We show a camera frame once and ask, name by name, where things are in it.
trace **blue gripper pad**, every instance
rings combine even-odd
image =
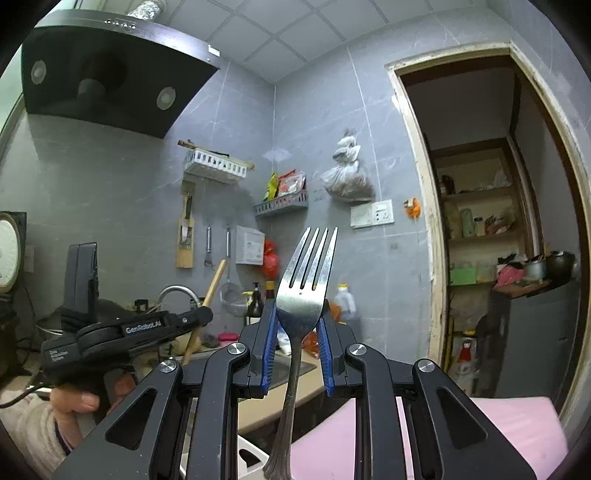
[[[324,387],[326,389],[326,394],[331,397],[335,390],[335,378],[333,377],[332,354],[330,352],[329,339],[324,325],[324,317],[320,317],[320,321],[316,327],[316,335],[318,337],[318,350],[320,354],[320,365],[322,366],[322,377],[324,378]]]
[[[263,395],[269,392],[271,385],[271,376],[273,375],[273,365],[275,364],[275,346],[277,345],[277,329],[279,327],[279,318],[277,317],[277,307],[273,302],[273,311],[271,312],[271,321],[267,330],[267,339],[265,341],[265,350],[262,358],[262,391]]]

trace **electrical outlet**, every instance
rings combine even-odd
[[[392,199],[382,202],[373,202],[371,204],[371,223],[372,225],[384,225],[394,223],[394,210],[392,209]]]
[[[364,203],[351,207],[351,228],[394,223],[392,200]]]

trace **range hood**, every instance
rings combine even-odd
[[[217,53],[190,35],[139,18],[56,11],[22,45],[25,107],[164,138],[219,70]]]

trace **plastic jug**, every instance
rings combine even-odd
[[[357,307],[355,306],[355,299],[349,292],[349,286],[346,283],[339,283],[336,290],[335,303],[340,307],[340,318],[343,322],[357,317]]]

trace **bottle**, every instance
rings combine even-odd
[[[455,382],[466,395],[472,394],[472,384],[474,381],[473,361],[472,361],[472,340],[464,339],[460,355],[457,357],[455,372]]]
[[[252,323],[258,323],[261,321],[262,316],[262,298],[261,292],[258,288],[258,282],[254,282],[255,290],[252,292],[252,302],[250,302],[246,311],[246,322],[248,325]]]
[[[265,300],[275,300],[275,282],[272,280],[265,282]]]
[[[439,180],[439,193],[442,197],[447,196],[447,186],[443,183],[443,180]]]
[[[476,231],[476,236],[485,236],[486,229],[484,226],[484,220],[482,217],[475,217],[474,218],[474,230]]]
[[[460,210],[460,216],[462,217],[462,234],[464,238],[469,236],[475,236],[474,231],[474,217],[472,216],[472,210],[469,208],[463,208]]]
[[[343,322],[347,323],[348,320],[357,318],[355,299],[349,292],[349,286],[346,283],[339,283],[335,303],[340,307],[340,318]]]

